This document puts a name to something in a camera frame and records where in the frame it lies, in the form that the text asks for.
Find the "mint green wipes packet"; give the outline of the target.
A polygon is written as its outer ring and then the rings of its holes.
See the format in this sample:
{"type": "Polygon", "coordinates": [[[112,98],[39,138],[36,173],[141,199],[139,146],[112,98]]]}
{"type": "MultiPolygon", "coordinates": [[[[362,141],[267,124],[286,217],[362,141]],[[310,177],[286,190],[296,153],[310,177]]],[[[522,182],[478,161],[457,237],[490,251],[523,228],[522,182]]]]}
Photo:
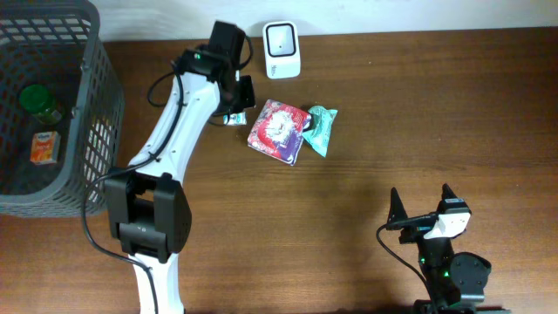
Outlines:
{"type": "Polygon", "coordinates": [[[326,157],[330,142],[333,121],[337,116],[337,109],[326,109],[323,106],[312,106],[308,113],[311,115],[311,127],[303,132],[303,138],[322,157],[326,157]]]}

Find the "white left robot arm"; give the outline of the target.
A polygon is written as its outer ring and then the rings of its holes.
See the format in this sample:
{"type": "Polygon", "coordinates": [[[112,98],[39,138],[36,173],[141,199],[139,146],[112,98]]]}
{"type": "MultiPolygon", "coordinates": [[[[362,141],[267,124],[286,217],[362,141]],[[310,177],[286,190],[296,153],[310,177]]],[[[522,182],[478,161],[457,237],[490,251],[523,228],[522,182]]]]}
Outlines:
{"type": "Polygon", "coordinates": [[[109,228],[131,263],[143,313],[182,313],[178,264],[192,224],[183,181],[205,125],[255,107],[247,62],[249,36],[235,24],[214,23],[207,44],[173,62],[173,85],[150,137],[125,168],[104,181],[109,228]]]}

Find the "orange tissue packet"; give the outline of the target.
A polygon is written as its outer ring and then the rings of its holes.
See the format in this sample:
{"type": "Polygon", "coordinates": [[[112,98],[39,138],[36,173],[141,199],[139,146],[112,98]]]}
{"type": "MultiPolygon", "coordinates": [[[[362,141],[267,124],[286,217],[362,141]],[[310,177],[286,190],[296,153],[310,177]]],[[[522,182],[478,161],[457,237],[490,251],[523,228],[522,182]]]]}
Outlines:
{"type": "Polygon", "coordinates": [[[31,142],[30,161],[35,165],[58,162],[61,136],[56,131],[35,133],[31,142]]]}

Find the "red purple floral pack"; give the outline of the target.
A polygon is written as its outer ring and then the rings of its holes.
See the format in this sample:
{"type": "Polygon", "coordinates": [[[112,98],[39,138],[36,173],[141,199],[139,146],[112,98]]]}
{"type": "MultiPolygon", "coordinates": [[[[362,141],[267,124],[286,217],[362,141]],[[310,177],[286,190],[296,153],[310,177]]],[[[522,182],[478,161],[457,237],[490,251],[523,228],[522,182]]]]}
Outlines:
{"type": "Polygon", "coordinates": [[[304,110],[268,99],[248,135],[248,146],[294,166],[310,122],[304,110]]]}

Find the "grey plastic mesh basket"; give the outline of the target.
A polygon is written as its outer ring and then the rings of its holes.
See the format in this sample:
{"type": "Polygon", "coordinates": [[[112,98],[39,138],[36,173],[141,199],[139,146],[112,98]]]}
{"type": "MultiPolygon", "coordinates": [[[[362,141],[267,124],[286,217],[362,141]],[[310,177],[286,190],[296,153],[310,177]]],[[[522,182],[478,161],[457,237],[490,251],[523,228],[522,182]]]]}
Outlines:
{"type": "Polygon", "coordinates": [[[73,217],[82,203],[95,215],[102,192],[85,188],[116,162],[125,100],[99,38],[89,1],[1,3],[1,212],[19,217],[73,217]],[[18,101],[27,86],[44,85],[64,108],[53,126],[18,101]],[[58,162],[30,161],[35,133],[61,136],[58,162]]]}

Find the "green lid glass jar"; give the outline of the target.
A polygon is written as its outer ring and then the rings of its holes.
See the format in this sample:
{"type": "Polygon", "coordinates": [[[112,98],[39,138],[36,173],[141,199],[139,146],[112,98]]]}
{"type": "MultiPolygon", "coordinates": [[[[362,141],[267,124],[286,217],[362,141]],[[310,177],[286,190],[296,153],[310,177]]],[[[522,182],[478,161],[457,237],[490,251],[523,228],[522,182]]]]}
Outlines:
{"type": "Polygon", "coordinates": [[[18,100],[42,124],[56,125],[64,117],[64,108],[44,85],[27,85],[19,93],[18,100]]]}

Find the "teal tissue packet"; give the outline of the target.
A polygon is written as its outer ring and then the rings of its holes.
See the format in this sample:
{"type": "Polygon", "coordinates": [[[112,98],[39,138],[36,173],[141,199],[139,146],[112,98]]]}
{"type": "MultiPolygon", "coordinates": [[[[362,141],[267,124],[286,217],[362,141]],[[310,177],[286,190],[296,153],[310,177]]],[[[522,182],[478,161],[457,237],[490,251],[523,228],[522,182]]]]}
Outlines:
{"type": "Polygon", "coordinates": [[[247,124],[246,113],[231,113],[223,117],[225,126],[245,126],[247,124]]]}

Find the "white black barcode scanner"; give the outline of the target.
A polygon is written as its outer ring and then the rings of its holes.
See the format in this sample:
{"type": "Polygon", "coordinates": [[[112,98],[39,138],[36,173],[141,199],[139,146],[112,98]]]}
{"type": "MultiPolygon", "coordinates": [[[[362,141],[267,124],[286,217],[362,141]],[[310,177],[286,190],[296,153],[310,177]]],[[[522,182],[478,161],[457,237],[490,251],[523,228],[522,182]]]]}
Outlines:
{"type": "Polygon", "coordinates": [[[269,79],[297,77],[302,69],[299,37],[291,21],[276,21],[262,28],[266,73],[269,79]]]}

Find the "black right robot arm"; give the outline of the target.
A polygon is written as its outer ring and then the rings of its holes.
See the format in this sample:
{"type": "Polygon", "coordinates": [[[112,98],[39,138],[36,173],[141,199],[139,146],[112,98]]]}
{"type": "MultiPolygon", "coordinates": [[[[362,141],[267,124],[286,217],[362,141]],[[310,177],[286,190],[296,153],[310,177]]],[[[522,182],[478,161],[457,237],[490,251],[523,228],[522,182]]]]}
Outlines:
{"type": "Polygon", "coordinates": [[[410,217],[397,189],[390,193],[387,221],[376,232],[379,244],[383,230],[398,231],[401,244],[418,247],[415,268],[391,249],[386,251],[418,275],[429,298],[414,302],[412,313],[508,313],[501,307],[482,307],[492,264],[470,252],[456,253],[452,240],[466,231],[472,211],[448,185],[442,186],[441,200],[435,211],[410,217]]]}

